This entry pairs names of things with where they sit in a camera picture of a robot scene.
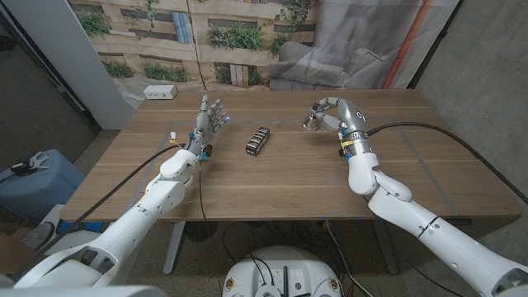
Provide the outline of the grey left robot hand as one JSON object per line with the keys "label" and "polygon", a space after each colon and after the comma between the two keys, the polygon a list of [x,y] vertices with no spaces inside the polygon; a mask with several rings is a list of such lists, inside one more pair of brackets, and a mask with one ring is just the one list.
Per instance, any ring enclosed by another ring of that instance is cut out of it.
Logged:
{"label": "grey left robot hand", "polygon": [[203,96],[193,135],[190,137],[185,150],[200,156],[205,147],[212,144],[215,134],[229,121],[229,117],[223,109],[224,106],[220,99],[209,105],[208,95]]}

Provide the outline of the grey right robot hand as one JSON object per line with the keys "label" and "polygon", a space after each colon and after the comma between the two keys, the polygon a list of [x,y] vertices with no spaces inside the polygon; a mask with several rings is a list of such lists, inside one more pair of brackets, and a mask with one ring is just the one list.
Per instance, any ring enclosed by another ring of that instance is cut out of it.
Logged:
{"label": "grey right robot hand", "polygon": [[308,131],[315,131],[323,125],[338,133],[342,154],[348,161],[358,157],[372,167],[379,165],[370,147],[366,120],[359,107],[340,97],[325,97],[316,101],[305,116],[303,126]]}

